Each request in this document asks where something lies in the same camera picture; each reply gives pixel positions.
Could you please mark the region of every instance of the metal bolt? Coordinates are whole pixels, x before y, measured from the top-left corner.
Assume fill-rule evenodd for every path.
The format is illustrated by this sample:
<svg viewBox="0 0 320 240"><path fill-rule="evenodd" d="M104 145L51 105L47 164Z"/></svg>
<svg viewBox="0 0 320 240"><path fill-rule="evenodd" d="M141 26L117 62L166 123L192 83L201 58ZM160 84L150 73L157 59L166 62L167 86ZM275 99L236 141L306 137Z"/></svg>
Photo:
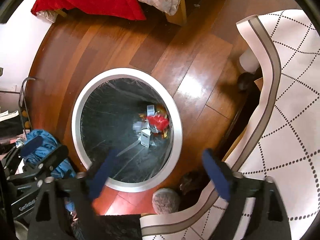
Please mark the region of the metal bolt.
<svg viewBox="0 0 320 240"><path fill-rule="evenodd" d="M270 183L273 182L273 178L270 176L266 176L265 180L266 180L266 182L270 182Z"/></svg>
<svg viewBox="0 0 320 240"><path fill-rule="evenodd" d="M85 171L81 171L81 172L78 172L77 175L76 175L76 178L77 179L80 179L80 178L83 178L86 176L86 173Z"/></svg>
<svg viewBox="0 0 320 240"><path fill-rule="evenodd" d="M233 176L236 177L236 178L239 178L239 179L242 179L243 178L243 174L239 171L235 171L233 173Z"/></svg>
<svg viewBox="0 0 320 240"><path fill-rule="evenodd" d="M47 178L44 179L45 183L51 183L53 181L54 181L54 177L47 177Z"/></svg>
<svg viewBox="0 0 320 240"><path fill-rule="evenodd" d="M38 181L37 186L38 186L38 187L41 187L41 186L42 186L42 179Z"/></svg>

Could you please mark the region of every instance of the clear plastic wrap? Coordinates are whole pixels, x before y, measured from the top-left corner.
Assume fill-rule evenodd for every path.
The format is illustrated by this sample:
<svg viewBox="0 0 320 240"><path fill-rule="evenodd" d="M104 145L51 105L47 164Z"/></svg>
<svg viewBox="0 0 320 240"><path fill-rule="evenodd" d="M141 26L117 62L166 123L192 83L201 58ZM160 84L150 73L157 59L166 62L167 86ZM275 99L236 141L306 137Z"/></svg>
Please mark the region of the clear plastic wrap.
<svg viewBox="0 0 320 240"><path fill-rule="evenodd" d="M138 183L156 175L165 165L172 149L172 122L166 138L154 135L149 148L139 143L133 124L148 105L165 104L154 89L130 78L113 79L98 86L89 96L81 114L81 139L92 162L110 148L119 151L113 179Z"/></svg>

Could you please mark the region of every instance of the red plastic packaging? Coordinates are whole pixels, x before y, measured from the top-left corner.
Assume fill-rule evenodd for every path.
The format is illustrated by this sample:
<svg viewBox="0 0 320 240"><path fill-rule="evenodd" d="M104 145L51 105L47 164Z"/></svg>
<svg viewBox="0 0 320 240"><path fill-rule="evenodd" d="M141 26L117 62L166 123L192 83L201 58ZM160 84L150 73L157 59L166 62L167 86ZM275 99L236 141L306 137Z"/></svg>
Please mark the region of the red plastic packaging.
<svg viewBox="0 0 320 240"><path fill-rule="evenodd" d="M169 120L164 118L160 114L156 114L155 116L147 117L149 124L155 126L159 131L163 132L169 125Z"/></svg>

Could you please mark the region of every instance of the trash can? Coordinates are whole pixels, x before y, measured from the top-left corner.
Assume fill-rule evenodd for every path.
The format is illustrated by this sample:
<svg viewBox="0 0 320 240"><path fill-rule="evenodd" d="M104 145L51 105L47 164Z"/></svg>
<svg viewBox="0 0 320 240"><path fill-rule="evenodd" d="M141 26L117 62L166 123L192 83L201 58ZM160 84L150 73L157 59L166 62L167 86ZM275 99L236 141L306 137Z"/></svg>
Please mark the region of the trash can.
<svg viewBox="0 0 320 240"><path fill-rule="evenodd" d="M169 125L165 134L152 133L145 145L140 125L146 124L150 108L162 109ZM180 156L182 125L177 106L157 80L136 69L116 68L96 76L81 91L72 114L72 137L86 169L110 149L118 151L106 185L140 192L172 172Z"/></svg>

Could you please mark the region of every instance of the beige stripe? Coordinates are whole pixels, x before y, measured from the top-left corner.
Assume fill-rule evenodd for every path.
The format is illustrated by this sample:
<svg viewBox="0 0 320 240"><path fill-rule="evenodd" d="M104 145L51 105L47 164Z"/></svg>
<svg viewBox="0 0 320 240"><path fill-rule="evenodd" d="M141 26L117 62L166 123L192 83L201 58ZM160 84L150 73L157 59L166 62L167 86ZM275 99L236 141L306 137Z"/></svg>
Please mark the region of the beige stripe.
<svg viewBox="0 0 320 240"><path fill-rule="evenodd" d="M256 16L255 18L250 17L248 19L248 22L256 35L258 36L259 40L261 41L263 47L265 48L271 65L273 69L273 80L271 84L271 89L268 97L267 106L265 108L265 111L256 127L254 132L252 133L251 137L249 138L247 144L245 145L244 149L242 150L239 158L237 159L236 163L232 166L233 171L238 171L239 168L243 165L245 160L248 158L252 150L257 145L259 139L261 138L269 120L271 117L271 113L274 107L274 104L276 102L276 94L278 91L278 86L280 82L280 75L281 75L281 63L280 58L278 55L278 52L276 51L276 47L274 46L272 40L269 37L269 34L263 27L262 23ZM173 234L180 232L191 225L193 225L195 222L197 222L217 201L218 194L216 191L212 191L209 195L207 201L202 206L202 208L193 216L190 218L170 224L170 225L159 225L159 226L149 226L149 227L143 227L141 228L142 236L152 236L152 235L159 235L159 234Z"/></svg>

